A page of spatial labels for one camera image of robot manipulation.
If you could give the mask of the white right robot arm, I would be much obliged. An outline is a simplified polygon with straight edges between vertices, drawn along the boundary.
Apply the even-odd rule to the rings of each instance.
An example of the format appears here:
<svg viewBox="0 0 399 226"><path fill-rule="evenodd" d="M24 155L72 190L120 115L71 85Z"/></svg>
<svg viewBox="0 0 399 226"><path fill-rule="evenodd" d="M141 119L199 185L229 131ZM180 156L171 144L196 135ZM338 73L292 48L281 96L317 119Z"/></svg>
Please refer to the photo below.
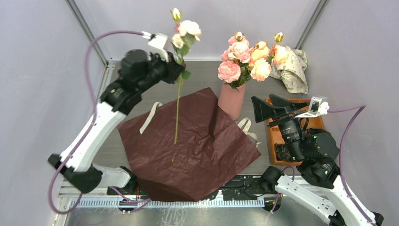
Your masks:
<svg viewBox="0 0 399 226"><path fill-rule="evenodd" d="M329 111L326 97L293 102L275 94L267 102L251 98L256 122L268 121L278 127L285 147L297 170L310 185L323 193L318 196L297 184L283 171L270 166L260 177L266 193L285 195L307 208L330 226L380 226L383 216L368 210L351 191L336 159L341 159L340 145L324 129L305 129L303 119L316 118Z"/></svg>

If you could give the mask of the short cream ribbon strip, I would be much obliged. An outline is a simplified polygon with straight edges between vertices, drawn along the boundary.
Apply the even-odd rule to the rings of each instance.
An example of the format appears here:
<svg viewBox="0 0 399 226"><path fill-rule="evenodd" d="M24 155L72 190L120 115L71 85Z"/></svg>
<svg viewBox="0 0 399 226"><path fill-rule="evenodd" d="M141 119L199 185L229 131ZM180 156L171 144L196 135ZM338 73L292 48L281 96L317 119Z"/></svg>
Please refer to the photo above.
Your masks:
<svg viewBox="0 0 399 226"><path fill-rule="evenodd" d="M151 121L152 121L152 119L153 119L153 117L154 117L154 115L155 115L155 113L156 113L157 108L158 108L158 107L161 107L161 106L163 106L163 104L162 104L161 102L155 102L155 103L152 105L152 108L151 108L151 110L149 111L149 114L148 114L146 120L144 121L143 125L142 125L141 128L139 129L140 134L143 134L143 132L144 132L144 131L146 130L146 128L148 127L148 125L151 123Z"/></svg>

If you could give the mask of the cream printed ribbon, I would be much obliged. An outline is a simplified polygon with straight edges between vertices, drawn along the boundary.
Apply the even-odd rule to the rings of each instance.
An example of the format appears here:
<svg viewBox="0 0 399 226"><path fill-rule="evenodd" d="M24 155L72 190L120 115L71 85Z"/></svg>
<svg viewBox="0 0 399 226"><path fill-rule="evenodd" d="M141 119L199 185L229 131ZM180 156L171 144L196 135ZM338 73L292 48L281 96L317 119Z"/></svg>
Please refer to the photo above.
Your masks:
<svg viewBox="0 0 399 226"><path fill-rule="evenodd" d="M257 134L250 131L252 125L252 121L246 117L238 122L237 126L244 132L245 135L252 138L255 141L255 146L258 147L260 142Z"/></svg>

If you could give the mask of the pink rose stem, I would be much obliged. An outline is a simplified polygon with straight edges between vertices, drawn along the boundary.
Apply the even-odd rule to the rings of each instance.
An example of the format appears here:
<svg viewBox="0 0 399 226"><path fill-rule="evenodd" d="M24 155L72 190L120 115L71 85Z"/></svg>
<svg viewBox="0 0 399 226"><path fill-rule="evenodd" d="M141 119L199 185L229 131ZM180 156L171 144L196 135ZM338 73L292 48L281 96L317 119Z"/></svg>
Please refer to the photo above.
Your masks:
<svg viewBox="0 0 399 226"><path fill-rule="evenodd" d="M236 32L232 37L229 38L229 46L232 46L236 42L245 43L249 47L249 41L246 39L242 32Z"/></svg>

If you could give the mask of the peach double rose stem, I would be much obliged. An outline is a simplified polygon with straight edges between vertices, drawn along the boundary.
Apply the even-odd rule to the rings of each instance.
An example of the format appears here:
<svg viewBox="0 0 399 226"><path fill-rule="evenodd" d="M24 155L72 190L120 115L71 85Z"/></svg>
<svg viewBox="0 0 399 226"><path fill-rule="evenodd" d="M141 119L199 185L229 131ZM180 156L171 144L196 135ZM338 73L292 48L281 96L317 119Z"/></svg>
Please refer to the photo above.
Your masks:
<svg viewBox="0 0 399 226"><path fill-rule="evenodd" d="M271 65L267 61L271 50L267 47L267 42L258 42L250 51L251 61L249 68L250 76L257 81L264 81L271 73Z"/></svg>

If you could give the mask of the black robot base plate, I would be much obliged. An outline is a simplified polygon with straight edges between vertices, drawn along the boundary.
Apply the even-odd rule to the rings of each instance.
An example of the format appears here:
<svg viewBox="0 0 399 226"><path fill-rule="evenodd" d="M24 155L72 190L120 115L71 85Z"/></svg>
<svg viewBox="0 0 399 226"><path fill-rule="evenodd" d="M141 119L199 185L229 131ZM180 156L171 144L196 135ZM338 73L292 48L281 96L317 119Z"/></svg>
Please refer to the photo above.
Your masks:
<svg viewBox="0 0 399 226"><path fill-rule="evenodd" d="M107 188L107 195L131 196L134 200L149 199L148 192L142 189L137 180L134 179L132 184L127 188ZM265 180L260 175L238 175L224 184L217 190L209 193L203 200L214 200L218 195L221 195L224 201L232 200L255 200L258 197L266 195L275 195L277 192L267 185Z"/></svg>

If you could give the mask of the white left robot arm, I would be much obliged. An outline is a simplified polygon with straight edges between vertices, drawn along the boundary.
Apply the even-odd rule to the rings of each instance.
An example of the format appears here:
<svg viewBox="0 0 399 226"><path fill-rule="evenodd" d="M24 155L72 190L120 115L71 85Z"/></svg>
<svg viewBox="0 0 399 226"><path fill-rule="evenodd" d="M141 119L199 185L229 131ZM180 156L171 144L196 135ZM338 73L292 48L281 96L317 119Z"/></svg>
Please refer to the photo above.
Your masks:
<svg viewBox="0 0 399 226"><path fill-rule="evenodd" d="M126 167L110 168L93 163L93 159L110 133L142 101L142 94L160 81L176 82L185 65L173 53L165 56L131 50L120 63L118 78L110 83L95 101L96 112L61 154L52 154L48 162L83 194L98 187L117 187L125 194L136 191L137 181Z"/></svg>

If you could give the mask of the dark red wrapping paper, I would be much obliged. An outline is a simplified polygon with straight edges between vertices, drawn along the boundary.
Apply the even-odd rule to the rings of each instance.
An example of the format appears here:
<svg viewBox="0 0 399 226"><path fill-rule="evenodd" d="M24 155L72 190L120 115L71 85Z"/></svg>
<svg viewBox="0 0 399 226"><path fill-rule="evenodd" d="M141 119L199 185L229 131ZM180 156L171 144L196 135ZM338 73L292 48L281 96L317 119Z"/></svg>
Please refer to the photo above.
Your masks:
<svg viewBox="0 0 399 226"><path fill-rule="evenodd" d="M158 107L117 129L131 171L154 201L199 201L261 154L205 88Z"/></svg>

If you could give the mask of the white rose stem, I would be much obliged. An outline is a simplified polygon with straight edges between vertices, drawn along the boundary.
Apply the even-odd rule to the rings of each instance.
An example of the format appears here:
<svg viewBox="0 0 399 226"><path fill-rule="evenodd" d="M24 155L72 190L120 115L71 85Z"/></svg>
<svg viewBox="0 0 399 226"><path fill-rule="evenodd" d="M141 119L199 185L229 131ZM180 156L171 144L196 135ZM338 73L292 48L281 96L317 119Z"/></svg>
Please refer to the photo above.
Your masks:
<svg viewBox="0 0 399 226"><path fill-rule="evenodd" d="M200 36L202 31L198 23L191 20L183 20L182 13L179 9L174 8L171 10L172 18L175 21L175 31L176 33L171 38L171 44L177 57L177 62L186 66L184 57L190 52L191 48L195 42L200 41ZM181 97L181 87L185 79L189 78L191 73L186 69L177 78L177 100L176 100L176 127L175 127L175 137L174 144L177 144L178 140L178 128L179 128L179 111L180 111L180 97Z"/></svg>

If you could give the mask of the pink white rose stems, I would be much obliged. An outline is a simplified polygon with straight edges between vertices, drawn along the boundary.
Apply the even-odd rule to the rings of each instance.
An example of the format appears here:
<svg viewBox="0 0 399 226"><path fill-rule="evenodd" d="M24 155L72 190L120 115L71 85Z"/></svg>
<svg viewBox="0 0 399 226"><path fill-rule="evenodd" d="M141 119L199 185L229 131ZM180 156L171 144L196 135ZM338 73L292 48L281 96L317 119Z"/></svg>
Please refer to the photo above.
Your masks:
<svg viewBox="0 0 399 226"><path fill-rule="evenodd" d="M232 89L244 85L251 79L249 63L251 52L246 41L235 42L222 54L222 62L218 67L218 78Z"/></svg>

